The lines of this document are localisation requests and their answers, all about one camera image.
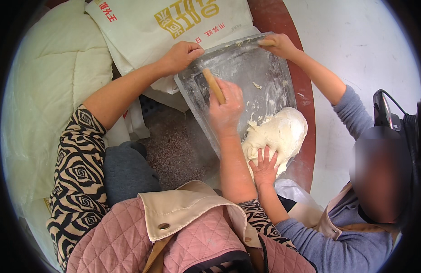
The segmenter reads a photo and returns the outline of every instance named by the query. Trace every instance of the dough scraps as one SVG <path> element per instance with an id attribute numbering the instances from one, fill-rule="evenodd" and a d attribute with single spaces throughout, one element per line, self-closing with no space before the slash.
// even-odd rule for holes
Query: dough scraps
<path id="1" fill-rule="evenodd" d="M 254 85 L 257 89 L 262 90 L 262 86 L 258 85 L 257 83 L 253 82 L 253 85 Z"/>
<path id="2" fill-rule="evenodd" d="M 276 178 L 287 169 L 288 161 L 299 153 L 307 134 L 307 122 L 303 114 L 297 109 L 286 107 L 273 117 L 266 117 L 264 123 L 257 126 L 256 122 L 247 122 L 247 138 L 242 143 L 242 150 L 247 163 L 253 160 L 258 164 L 258 148 L 264 152 L 265 145 L 269 146 L 270 159 L 277 151 L 276 165 L 279 166 Z M 251 177 L 253 172 L 248 165 Z"/>

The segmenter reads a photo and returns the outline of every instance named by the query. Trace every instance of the wooden rolling pin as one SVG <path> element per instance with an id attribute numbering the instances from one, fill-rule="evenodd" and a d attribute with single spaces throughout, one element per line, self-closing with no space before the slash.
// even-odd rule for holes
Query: wooden rolling pin
<path id="1" fill-rule="evenodd" d="M 273 41 L 273 40 L 266 40 L 266 39 L 259 40 L 258 41 L 258 44 L 261 45 L 261 46 L 276 46 L 276 42 L 275 41 Z"/>
<path id="2" fill-rule="evenodd" d="M 217 96 L 218 101 L 220 104 L 226 104 L 226 98 L 223 95 L 223 92 L 221 92 L 221 89 L 213 77 L 211 71 L 208 68 L 203 69 L 203 75 L 206 81 L 209 84 L 209 88 L 212 89 L 213 93 Z"/>

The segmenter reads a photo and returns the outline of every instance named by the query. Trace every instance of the white floor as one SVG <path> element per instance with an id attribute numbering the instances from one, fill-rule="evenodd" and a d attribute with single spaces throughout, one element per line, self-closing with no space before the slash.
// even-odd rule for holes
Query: white floor
<path id="1" fill-rule="evenodd" d="M 377 0 L 285 0 L 304 51 L 361 96 L 373 116 L 373 94 L 384 89 L 410 114 L 421 98 L 411 48 L 396 20 Z M 349 181 L 353 138 L 313 85 L 316 156 L 311 195 L 321 206 Z M 389 102 L 391 111 L 403 117 Z"/>

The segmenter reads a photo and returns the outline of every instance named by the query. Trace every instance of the apron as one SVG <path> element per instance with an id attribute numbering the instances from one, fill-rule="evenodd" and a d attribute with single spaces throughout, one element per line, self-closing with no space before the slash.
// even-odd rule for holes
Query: apron
<path id="1" fill-rule="evenodd" d="M 341 236 L 343 231 L 356 232 L 388 232 L 393 237 L 393 244 L 396 241 L 399 230 L 388 224 L 352 224 L 344 227 L 335 226 L 329 218 L 329 212 L 341 199 L 352 189 L 352 184 L 347 183 L 344 188 L 327 204 L 323 212 L 314 209 L 308 205 L 296 203 L 288 212 L 291 218 L 303 223 L 307 228 L 312 228 L 324 234 L 325 237 L 332 238 L 335 241 Z"/>

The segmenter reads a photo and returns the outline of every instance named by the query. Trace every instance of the patterned sleeve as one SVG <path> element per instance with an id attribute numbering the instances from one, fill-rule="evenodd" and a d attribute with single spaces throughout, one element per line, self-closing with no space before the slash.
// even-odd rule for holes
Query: patterned sleeve
<path id="1" fill-rule="evenodd" d="M 280 232 L 276 229 L 266 215 L 265 210 L 261 207 L 258 198 L 237 205 L 244 210 L 247 216 L 247 221 L 255 227 L 259 233 L 262 233 L 263 235 L 272 238 L 274 241 L 284 244 L 297 251 L 290 239 L 280 235 Z"/>
<path id="2" fill-rule="evenodd" d="M 109 210 L 103 174 L 105 133 L 80 105 L 60 136 L 47 228 L 62 269 L 77 242 Z"/>

